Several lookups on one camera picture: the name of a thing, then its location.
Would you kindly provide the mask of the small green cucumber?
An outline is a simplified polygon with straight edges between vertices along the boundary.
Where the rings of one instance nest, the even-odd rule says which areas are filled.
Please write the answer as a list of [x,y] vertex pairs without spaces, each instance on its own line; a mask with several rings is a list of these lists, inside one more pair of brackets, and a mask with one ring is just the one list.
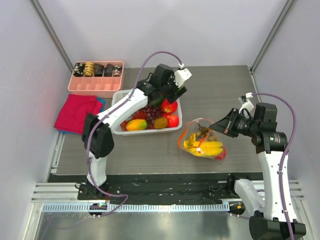
[[151,101],[151,103],[149,104],[151,107],[158,107],[161,106],[163,101],[165,100],[165,98],[163,98],[162,96],[159,97],[158,99],[155,99],[153,101]]

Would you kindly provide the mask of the brown longan bunch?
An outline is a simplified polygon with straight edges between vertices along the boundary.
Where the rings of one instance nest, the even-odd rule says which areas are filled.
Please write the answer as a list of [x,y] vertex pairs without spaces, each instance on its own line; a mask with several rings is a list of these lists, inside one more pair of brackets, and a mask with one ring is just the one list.
[[213,124],[212,122],[205,122],[205,123],[197,123],[197,132],[196,132],[196,140],[197,141],[219,141],[219,137],[216,135],[216,133],[209,128],[209,126]]

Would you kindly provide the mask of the yellow banana bunch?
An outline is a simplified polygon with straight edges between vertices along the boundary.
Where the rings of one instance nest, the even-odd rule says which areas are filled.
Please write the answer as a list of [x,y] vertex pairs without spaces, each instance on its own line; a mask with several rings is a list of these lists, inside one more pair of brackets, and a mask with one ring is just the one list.
[[182,147],[188,153],[196,157],[215,158],[223,151],[223,143],[220,141],[196,140],[196,133],[191,133],[187,140],[184,140]]

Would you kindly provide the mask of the clear zip top bag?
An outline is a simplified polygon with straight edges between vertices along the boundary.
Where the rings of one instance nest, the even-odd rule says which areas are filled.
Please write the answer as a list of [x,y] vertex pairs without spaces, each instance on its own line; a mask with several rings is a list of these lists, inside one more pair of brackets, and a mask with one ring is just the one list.
[[177,141],[179,149],[199,158],[224,160],[227,149],[215,131],[209,128],[213,123],[208,118],[196,118],[187,122]]

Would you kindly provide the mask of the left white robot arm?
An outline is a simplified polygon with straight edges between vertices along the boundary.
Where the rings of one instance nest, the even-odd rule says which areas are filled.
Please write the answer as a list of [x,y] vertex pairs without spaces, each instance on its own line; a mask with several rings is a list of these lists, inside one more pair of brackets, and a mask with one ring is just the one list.
[[86,116],[81,139],[87,155],[87,180],[91,184],[89,194],[93,198],[100,200],[107,192],[104,185],[107,180],[106,163],[115,146],[115,129],[133,113],[160,97],[170,103],[176,101],[187,91],[184,84],[191,76],[187,68],[173,70],[168,65],[159,64],[148,78],[139,79],[116,104],[97,115],[90,113]]

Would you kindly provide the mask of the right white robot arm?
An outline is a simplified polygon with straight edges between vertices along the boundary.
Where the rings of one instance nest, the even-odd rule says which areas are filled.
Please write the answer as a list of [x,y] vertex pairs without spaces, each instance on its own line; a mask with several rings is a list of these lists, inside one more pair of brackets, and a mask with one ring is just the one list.
[[254,115],[245,108],[233,108],[226,117],[209,128],[236,138],[251,138],[262,168],[264,198],[249,179],[233,179],[226,184],[226,193],[240,197],[250,213],[249,232],[254,240],[298,240],[307,233],[306,225],[297,219],[288,181],[288,138],[277,131],[277,107],[259,102]]

